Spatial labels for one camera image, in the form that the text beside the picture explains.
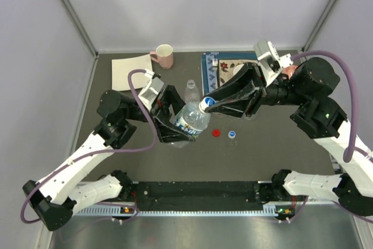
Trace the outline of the small blue-cap water bottle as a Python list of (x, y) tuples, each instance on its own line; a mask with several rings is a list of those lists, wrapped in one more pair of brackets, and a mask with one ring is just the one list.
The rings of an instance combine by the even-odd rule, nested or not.
[(210, 113), (199, 110), (199, 103), (188, 103), (174, 117), (172, 124), (197, 138), (209, 125)]

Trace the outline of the white-cap red-label bottle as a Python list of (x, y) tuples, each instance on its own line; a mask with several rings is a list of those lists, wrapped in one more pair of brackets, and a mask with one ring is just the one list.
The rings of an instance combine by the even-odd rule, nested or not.
[(199, 89), (194, 80), (190, 79), (187, 81), (184, 97), (186, 104), (200, 102)]

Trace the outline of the blue white bottle cap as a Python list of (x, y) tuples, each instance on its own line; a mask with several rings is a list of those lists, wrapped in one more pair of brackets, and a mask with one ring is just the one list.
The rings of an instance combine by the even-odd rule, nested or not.
[(230, 139), (234, 139), (234, 138), (236, 137), (236, 132), (235, 132), (235, 131), (230, 131), (230, 132), (228, 133), (228, 137), (229, 137)]

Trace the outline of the red bottle cap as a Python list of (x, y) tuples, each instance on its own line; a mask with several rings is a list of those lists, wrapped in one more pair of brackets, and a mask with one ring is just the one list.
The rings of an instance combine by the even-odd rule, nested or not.
[(219, 136), (220, 136), (220, 130), (219, 130), (219, 129), (214, 129), (214, 130), (212, 131), (212, 135), (213, 135), (214, 137), (219, 137)]

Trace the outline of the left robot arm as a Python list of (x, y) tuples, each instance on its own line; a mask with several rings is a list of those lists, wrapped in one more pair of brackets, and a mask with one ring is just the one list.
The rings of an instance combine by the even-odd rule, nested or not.
[[(25, 183), (24, 204), (30, 205), (38, 220), (54, 232), (84, 208), (109, 199), (128, 199), (132, 182), (123, 171), (113, 171), (93, 183), (81, 185), (80, 182), (115, 153), (145, 152), (157, 142), (192, 142), (193, 137), (170, 122), (170, 110), (179, 113), (184, 105), (175, 87), (170, 85), (150, 86), (133, 97), (116, 90), (104, 92), (97, 109), (101, 122), (57, 169), (38, 181)], [(131, 121), (150, 125), (151, 144), (142, 148), (124, 148), (136, 131)]]

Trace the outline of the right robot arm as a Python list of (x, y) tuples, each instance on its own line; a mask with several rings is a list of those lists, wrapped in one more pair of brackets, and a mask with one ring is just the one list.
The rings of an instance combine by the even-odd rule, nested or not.
[(346, 113), (331, 98), (340, 81), (328, 61), (313, 57), (300, 66), (291, 60), (246, 62), (226, 83), (209, 93), (210, 113), (250, 117), (261, 106), (296, 106), (291, 120), (341, 165), (342, 174), (321, 176), (281, 170), (272, 193), (328, 199), (362, 217), (372, 215), (372, 159)]

